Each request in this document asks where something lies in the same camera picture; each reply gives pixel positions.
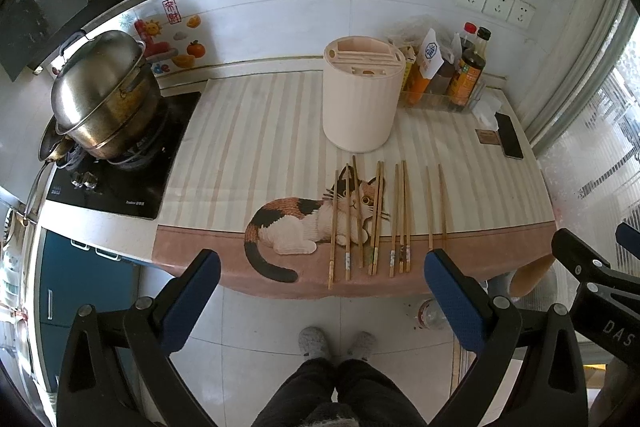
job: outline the shoe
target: shoe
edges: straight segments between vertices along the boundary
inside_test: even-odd
[[[351,347],[347,350],[347,356],[350,359],[369,362],[369,357],[373,354],[377,344],[378,340],[371,333],[361,331],[353,339]]]
[[[324,331],[320,328],[309,326],[300,331],[298,336],[300,354],[305,360],[325,359],[331,362],[329,343],[326,341]]]

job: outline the frying pan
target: frying pan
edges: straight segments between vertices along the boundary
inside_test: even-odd
[[[42,139],[40,140],[40,149],[38,150],[38,160],[44,162],[42,167],[40,167],[40,171],[36,176],[36,179],[31,185],[31,190],[29,191],[29,196],[27,197],[26,207],[24,211],[24,219],[22,223],[25,227],[28,224],[28,216],[31,212],[31,207],[33,206],[33,197],[35,195],[36,189],[38,188],[38,183],[40,182],[40,178],[42,178],[42,173],[44,169],[47,168],[47,165],[50,163],[56,162],[63,158],[66,153],[71,150],[73,147],[74,141],[63,135],[60,136],[56,132],[56,117],[52,117],[47,124],[47,127],[42,134]]]

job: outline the blue gripper pad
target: blue gripper pad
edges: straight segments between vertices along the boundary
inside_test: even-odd
[[[430,251],[425,257],[424,279],[460,345],[480,355],[494,315],[482,287],[470,277],[465,277],[440,249]]]
[[[212,250],[202,250],[180,277],[170,280],[162,288],[156,300],[160,302],[162,294],[173,300],[169,308],[163,311],[161,320],[158,341],[164,354],[169,355],[183,348],[220,281],[221,269],[218,254]],[[184,287],[175,294],[175,288],[183,281],[186,281]]]
[[[640,232],[626,223],[616,228],[616,242],[633,256],[640,259]]]

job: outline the black pants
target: black pants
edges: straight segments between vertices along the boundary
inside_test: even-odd
[[[334,387],[338,403],[331,402]],[[360,426],[426,427],[402,391],[362,360],[334,367],[307,360],[283,383],[252,427],[298,427],[327,419],[355,418]]]

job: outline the cabinet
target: cabinet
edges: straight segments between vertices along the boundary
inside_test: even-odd
[[[52,393],[58,389],[56,375],[78,308],[83,304],[92,304],[99,312],[129,308],[138,293],[138,275],[139,267],[133,263],[109,259],[85,245],[74,246],[69,238],[47,231],[40,268],[40,340]],[[130,373],[128,360],[125,371]]]

